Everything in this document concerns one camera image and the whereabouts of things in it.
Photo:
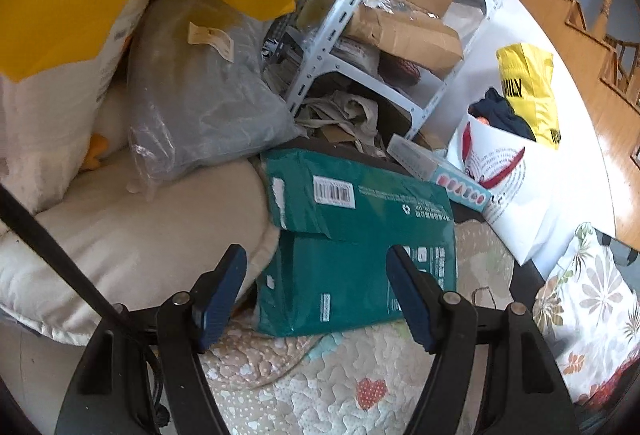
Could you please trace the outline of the yellow plastic bag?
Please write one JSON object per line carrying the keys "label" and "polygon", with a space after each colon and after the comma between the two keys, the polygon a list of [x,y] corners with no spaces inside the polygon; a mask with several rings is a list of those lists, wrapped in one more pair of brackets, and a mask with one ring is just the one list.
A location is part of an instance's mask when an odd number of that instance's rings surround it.
{"label": "yellow plastic bag", "polygon": [[553,54],[519,43],[498,49],[496,57],[503,97],[524,118],[538,143],[558,149],[561,131],[551,87]]}

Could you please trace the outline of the grey pillow in plastic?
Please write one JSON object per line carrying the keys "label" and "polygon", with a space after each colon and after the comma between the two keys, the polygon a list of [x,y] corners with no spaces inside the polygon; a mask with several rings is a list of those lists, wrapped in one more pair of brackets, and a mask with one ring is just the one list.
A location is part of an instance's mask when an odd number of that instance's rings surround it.
{"label": "grey pillow in plastic", "polygon": [[269,25],[222,0],[152,0],[131,45],[130,147],[150,187],[300,135],[262,78]]}

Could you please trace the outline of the brown cardboard box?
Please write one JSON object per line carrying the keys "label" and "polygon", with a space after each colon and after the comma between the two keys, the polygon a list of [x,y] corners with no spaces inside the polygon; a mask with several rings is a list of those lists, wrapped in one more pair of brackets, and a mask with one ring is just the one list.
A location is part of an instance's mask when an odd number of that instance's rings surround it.
{"label": "brown cardboard box", "polygon": [[416,63],[439,78],[464,57],[458,33],[420,11],[389,13],[360,6],[343,35]]}

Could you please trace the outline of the floral white pillow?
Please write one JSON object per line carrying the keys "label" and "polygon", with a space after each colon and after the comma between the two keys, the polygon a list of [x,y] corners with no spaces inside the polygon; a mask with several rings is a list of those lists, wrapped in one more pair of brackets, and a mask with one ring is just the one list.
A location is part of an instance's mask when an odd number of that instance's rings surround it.
{"label": "floral white pillow", "polygon": [[639,360],[639,296],[588,223],[537,292],[533,317],[575,403],[604,405]]}

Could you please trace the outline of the green cardboard box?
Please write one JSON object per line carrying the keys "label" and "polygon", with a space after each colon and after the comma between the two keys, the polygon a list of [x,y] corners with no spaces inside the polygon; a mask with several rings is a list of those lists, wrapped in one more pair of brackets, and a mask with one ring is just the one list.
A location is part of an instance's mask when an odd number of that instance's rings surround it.
{"label": "green cardboard box", "polygon": [[457,288],[454,213],[442,187],[298,148],[264,153],[262,169],[280,239],[257,283],[259,332],[303,337],[399,319],[386,275],[394,245],[443,290]]}

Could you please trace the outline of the heart patterned quilt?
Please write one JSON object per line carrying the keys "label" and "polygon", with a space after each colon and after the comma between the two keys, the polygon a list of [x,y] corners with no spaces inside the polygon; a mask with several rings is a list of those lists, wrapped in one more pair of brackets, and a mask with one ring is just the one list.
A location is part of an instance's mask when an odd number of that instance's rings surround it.
{"label": "heart patterned quilt", "polygon": [[401,434],[433,358],[398,320],[265,337],[234,317],[201,364],[232,434]]}

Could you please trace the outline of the dark navy clothing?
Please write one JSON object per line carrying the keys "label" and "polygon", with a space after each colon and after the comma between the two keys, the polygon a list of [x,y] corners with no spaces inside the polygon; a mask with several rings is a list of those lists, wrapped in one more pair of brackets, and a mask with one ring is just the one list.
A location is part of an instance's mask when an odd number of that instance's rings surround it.
{"label": "dark navy clothing", "polygon": [[515,113],[511,103],[493,87],[487,89],[482,99],[469,106],[468,113],[477,120],[483,117],[490,126],[503,132],[510,132],[532,141],[536,140],[533,129],[523,117]]}

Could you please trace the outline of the light blue flat package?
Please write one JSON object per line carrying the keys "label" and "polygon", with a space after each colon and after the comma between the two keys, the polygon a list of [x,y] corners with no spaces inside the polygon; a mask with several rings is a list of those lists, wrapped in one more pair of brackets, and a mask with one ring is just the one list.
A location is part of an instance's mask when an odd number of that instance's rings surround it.
{"label": "light blue flat package", "polygon": [[462,170],[404,137],[393,135],[386,151],[414,178],[444,188],[451,201],[483,213],[491,200],[491,192]]}

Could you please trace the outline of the cream round cushion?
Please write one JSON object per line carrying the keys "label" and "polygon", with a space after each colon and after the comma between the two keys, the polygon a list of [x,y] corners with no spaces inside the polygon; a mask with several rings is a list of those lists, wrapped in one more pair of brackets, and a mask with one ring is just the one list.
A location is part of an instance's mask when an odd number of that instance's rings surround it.
{"label": "cream round cushion", "polygon": [[[249,161],[194,170],[153,198],[134,190],[137,180],[132,156],[119,152],[36,217],[109,302],[158,306],[214,269],[231,244],[246,251],[246,287],[271,261],[280,231]],[[76,346],[88,343],[100,320],[14,233],[1,238],[1,310]]]}

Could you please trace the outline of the white paper shopping bag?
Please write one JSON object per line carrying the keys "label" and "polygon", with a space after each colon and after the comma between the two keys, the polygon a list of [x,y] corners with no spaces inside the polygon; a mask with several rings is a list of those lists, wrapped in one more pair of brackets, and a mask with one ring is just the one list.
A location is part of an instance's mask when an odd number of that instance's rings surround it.
{"label": "white paper shopping bag", "polygon": [[447,160],[489,192],[482,214],[514,259],[532,259],[554,221],[558,152],[465,114]]}

